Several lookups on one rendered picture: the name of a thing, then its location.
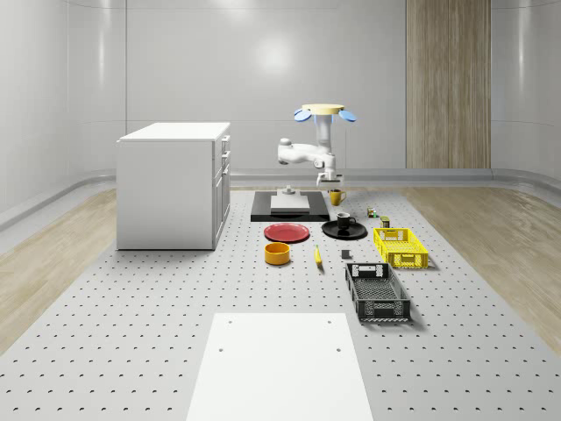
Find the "yellow basket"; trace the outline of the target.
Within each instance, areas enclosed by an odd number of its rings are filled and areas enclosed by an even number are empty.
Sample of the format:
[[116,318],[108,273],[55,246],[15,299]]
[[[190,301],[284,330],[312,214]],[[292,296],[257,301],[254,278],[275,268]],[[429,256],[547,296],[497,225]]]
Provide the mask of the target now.
[[428,266],[428,251],[409,228],[375,228],[373,242],[382,260],[394,268]]

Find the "red plate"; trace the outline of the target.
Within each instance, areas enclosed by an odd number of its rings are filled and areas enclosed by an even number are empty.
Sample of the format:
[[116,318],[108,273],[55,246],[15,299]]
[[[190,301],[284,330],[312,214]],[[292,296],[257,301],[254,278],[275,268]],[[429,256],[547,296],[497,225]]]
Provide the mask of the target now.
[[264,235],[273,242],[297,243],[309,237],[309,229],[295,223],[278,223],[267,226]]

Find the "dark grey basket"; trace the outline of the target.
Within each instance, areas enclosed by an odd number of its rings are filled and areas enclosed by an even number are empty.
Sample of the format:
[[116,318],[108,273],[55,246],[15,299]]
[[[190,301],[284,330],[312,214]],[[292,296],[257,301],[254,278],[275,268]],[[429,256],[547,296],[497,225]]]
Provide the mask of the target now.
[[345,277],[353,306],[365,321],[407,321],[410,298],[387,263],[347,263]]

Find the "white cabinet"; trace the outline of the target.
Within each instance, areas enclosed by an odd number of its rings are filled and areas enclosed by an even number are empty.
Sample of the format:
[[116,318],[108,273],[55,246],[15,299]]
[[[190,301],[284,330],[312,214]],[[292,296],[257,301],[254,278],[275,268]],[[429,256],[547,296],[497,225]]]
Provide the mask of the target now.
[[216,248],[230,208],[230,126],[154,123],[117,142],[117,248]]

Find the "yellow bowl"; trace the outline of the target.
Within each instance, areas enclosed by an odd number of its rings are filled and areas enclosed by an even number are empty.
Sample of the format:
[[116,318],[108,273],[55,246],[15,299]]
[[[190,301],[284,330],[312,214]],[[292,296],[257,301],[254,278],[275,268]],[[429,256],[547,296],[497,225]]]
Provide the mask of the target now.
[[290,261],[290,247],[286,243],[272,242],[265,246],[265,261],[280,266]]

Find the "black plate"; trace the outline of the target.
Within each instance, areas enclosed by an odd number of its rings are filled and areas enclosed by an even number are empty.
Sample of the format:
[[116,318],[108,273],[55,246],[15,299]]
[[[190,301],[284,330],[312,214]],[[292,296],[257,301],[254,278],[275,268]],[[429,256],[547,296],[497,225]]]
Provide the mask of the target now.
[[362,239],[367,236],[367,229],[362,224],[350,224],[348,228],[340,229],[337,220],[324,223],[322,231],[328,237],[341,240]]

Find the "white board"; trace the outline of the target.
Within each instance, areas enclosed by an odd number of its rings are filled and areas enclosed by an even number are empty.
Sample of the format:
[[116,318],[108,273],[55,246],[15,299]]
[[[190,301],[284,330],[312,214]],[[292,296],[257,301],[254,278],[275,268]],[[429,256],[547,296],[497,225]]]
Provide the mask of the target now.
[[343,313],[217,313],[187,421],[373,421]]

